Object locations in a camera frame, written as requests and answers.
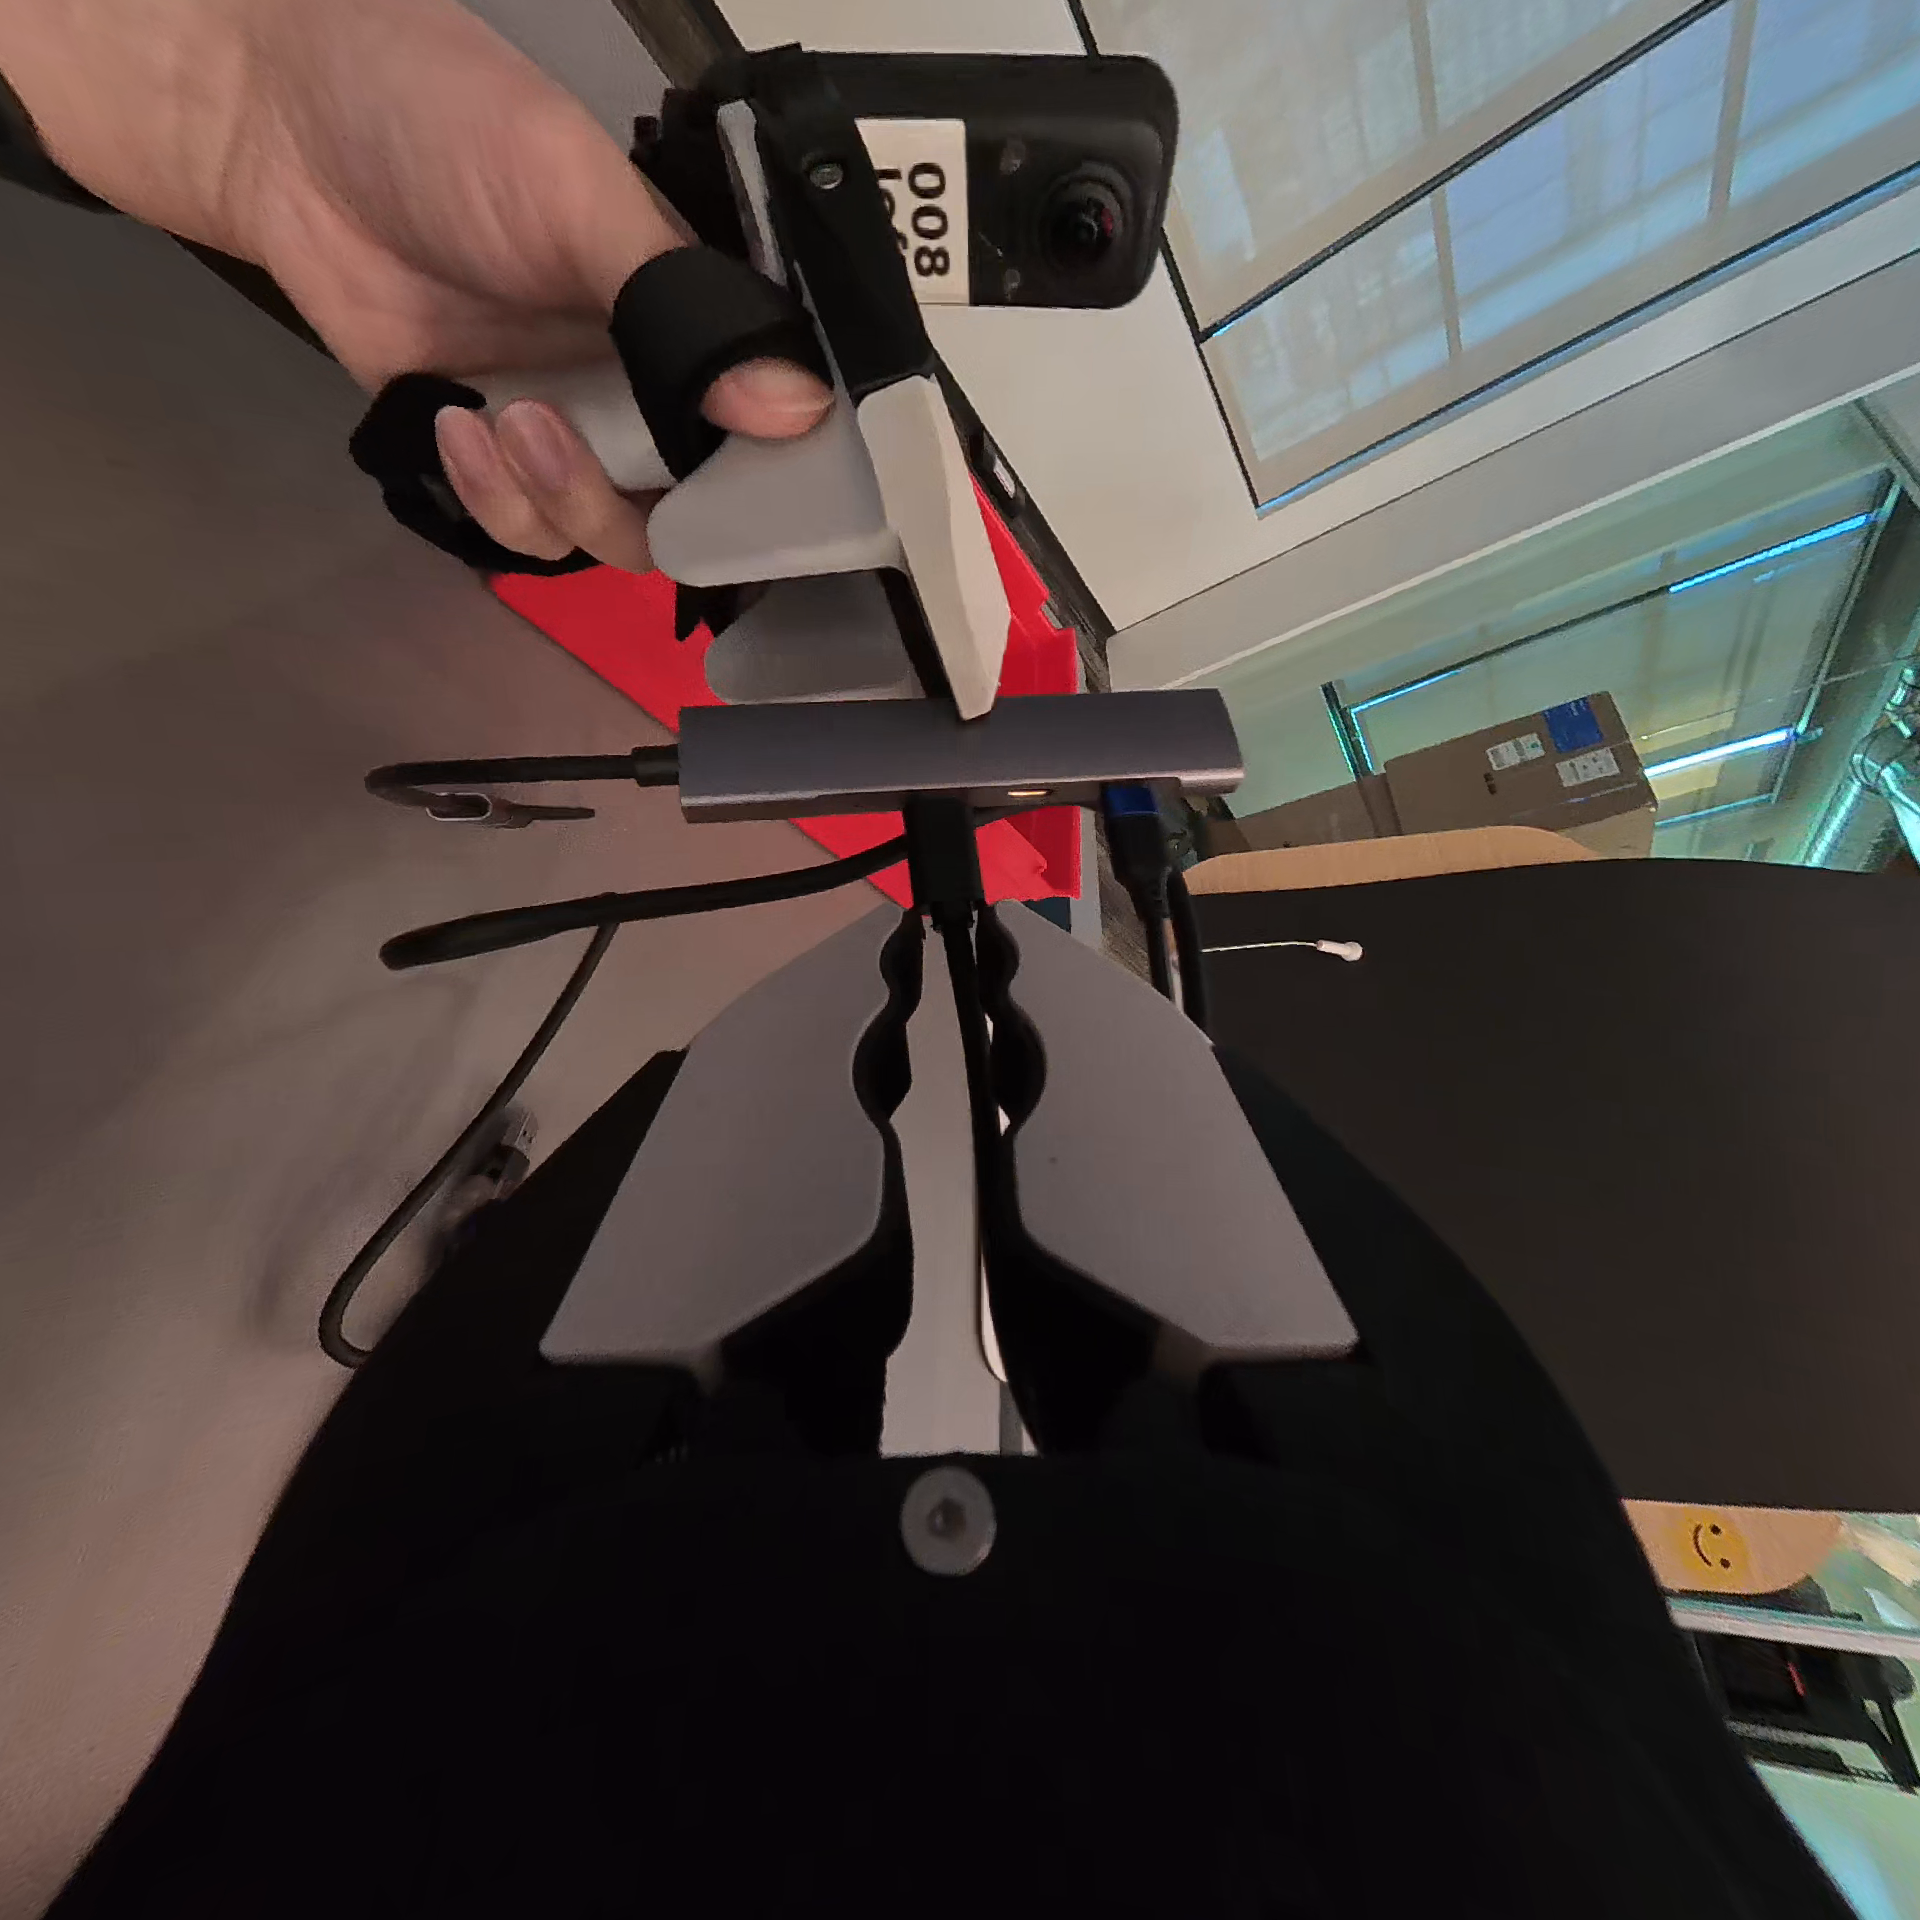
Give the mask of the black panel wooden board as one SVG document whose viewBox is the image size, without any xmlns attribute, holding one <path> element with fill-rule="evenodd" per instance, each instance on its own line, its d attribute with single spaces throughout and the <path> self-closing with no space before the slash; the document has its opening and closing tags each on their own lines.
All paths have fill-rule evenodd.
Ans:
<svg viewBox="0 0 1920 1920">
<path fill-rule="evenodd" d="M 1622 1494 L 1916 1516 L 1910 864 L 1485 827 L 1187 882 L 1213 1038 L 1461 1254 Z"/>
</svg>

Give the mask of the grey usb hub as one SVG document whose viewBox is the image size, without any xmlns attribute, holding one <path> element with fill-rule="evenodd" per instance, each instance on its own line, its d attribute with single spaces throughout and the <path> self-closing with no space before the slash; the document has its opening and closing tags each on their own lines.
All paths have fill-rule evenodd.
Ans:
<svg viewBox="0 0 1920 1920">
<path fill-rule="evenodd" d="M 1228 796 L 1245 778 L 1213 689 L 1022 694 L 962 720 L 936 702 L 683 712 L 678 803 L 694 825 L 899 811 L 1090 804 L 1109 785 Z"/>
</svg>

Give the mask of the person's left hand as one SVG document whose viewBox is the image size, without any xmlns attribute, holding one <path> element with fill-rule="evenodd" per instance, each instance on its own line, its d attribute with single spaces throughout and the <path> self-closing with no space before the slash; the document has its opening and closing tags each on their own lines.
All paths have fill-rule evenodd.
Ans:
<svg viewBox="0 0 1920 1920">
<path fill-rule="evenodd" d="M 372 394 L 582 364 L 692 241 L 462 4 L 5 2 L 2 68 L 65 177 L 261 268 Z"/>
</svg>

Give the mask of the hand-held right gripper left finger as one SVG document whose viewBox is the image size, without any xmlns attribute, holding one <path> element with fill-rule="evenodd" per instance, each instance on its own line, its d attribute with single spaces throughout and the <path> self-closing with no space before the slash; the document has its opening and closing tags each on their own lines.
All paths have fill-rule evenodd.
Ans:
<svg viewBox="0 0 1920 1920">
<path fill-rule="evenodd" d="M 541 1338 L 554 1363 L 702 1370 L 868 1252 L 902 1210 L 917 915 L 873 909 L 725 1009 Z"/>
</svg>

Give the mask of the large gridded window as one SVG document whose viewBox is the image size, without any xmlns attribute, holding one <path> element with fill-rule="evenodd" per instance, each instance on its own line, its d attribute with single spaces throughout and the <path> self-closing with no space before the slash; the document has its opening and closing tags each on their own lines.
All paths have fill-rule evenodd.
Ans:
<svg viewBox="0 0 1920 1920">
<path fill-rule="evenodd" d="M 1916 178 L 1916 2 L 1096 2 L 1259 510 Z"/>
</svg>

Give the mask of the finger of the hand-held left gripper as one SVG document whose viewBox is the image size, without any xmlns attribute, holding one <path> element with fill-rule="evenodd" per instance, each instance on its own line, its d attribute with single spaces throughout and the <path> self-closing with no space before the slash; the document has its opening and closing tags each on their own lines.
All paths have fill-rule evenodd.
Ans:
<svg viewBox="0 0 1920 1920">
<path fill-rule="evenodd" d="M 866 395 L 854 421 L 900 549 L 884 593 L 908 661 L 931 700 L 977 722 L 1000 697 L 1011 598 L 946 395 L 913 374 Z"/>
</svg>

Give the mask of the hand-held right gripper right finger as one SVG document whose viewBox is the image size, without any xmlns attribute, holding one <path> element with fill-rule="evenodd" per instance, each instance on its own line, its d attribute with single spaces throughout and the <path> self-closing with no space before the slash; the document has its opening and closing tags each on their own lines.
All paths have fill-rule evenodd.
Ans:
<svg viewBox="0 0 1920 1920">
<path fill-rule="evenodd" d="M 1212 1040 L 1171 998 L 1033 909 L 1004 1033 L 1040 1086 L 1013 1121 L 1030 1242 L 1213 1361 L 1334 1361 L 1357 1331 Z"/>
</svg>

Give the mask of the red plastic bin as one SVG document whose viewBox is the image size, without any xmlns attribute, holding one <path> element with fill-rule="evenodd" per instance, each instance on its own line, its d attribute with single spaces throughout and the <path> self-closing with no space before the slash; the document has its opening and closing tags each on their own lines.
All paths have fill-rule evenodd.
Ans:
<svg viewBox="0 0 1920 1920">
<path fill-rule="evenodd" d="M 1081 690 L 1076 640 L 1048 613 L 1048 588 L 1022 552 L 992 493 L 977 486 L 981 516 L 1011 601 L 1002 661 L 1002 697 L 1049 697 Z M 588 665 L 670 733 L 685 707 L 716 707 L 707 656 L 714 638 L 675 635 L 675 588 L 658 573 L 588 566 L 562 577 L 504 573 L 494 596 L 526 618 L 562 651 Z M 1083 827 L 1075 808 L 985 825 L 977 835 L 982 885 L 992 902 L 1075 900 L 1083 894 Z"/>
</svg>

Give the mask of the cardboard box blue label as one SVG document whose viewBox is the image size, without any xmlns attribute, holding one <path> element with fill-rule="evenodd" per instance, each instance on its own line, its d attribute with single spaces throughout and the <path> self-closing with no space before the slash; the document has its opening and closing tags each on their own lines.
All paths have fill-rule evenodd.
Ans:
<svg viewBox="0 0 1920 1920">
<path fill-rule="evenodd" d="M 1403 832 L 1529 827 L 1652 856 L 1659 803 L 1604 690 L 1388 760 L 1382 779 Z"/>
</svg>

